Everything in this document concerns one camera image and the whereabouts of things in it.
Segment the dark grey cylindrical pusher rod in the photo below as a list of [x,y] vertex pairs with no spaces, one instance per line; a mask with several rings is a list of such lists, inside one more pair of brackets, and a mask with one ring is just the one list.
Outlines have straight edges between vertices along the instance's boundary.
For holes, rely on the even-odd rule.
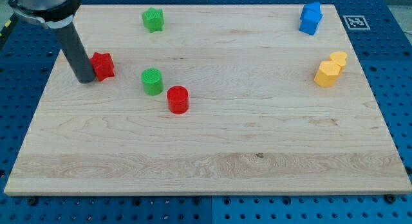
[[66,60],[77,80],[87,84],[95,80],[95,72],[73,23],[53,29]]

